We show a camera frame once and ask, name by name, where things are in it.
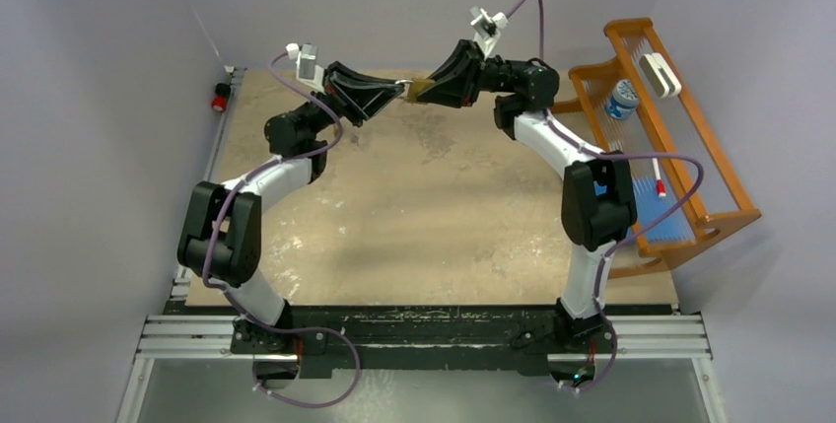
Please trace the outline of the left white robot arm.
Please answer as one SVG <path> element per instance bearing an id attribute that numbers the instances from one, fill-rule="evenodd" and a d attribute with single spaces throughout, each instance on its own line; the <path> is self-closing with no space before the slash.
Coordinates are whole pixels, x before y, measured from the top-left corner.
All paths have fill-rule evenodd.
<path id="1" fill-rule="evenodd" d="M 192 189 L 176 260 L 257 324 L 255 339 L 268 352 L 288 349 L 294 327 L 281 318 L 286 299 L 259 269 L 263 215 L 322 175 L 345 123 L 363 125 L 406 89 L 404 81 L 363 75 L 334 62 L 318 71 L 311 90 L 296 91 L 303 104 L 265 122 L 270 152 L 265 162 L 234 179 L 204 180 Z"/>

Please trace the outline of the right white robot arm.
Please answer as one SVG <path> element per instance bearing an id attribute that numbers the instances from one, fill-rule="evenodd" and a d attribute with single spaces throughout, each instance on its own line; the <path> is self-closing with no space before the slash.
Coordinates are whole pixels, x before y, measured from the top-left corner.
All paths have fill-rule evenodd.
<path id="1" fill-rule="evenodd" d="M 495 94 L 497 128 L 559 175 L 560 220 L 573 251 L 553 336 L 561 348 L 576 351 L 604 324 L 605 282 L 614 249 L 638 214 L 630 167 L 620 152 L 587 144 L 553 115 L 559 86 L 558 72 L 539 58 L 488 57 L 476 42 L 462 39 L 441 67 L 410 83 L 407 98 L 460 108 L 472 106 L 483 92 Z"/>

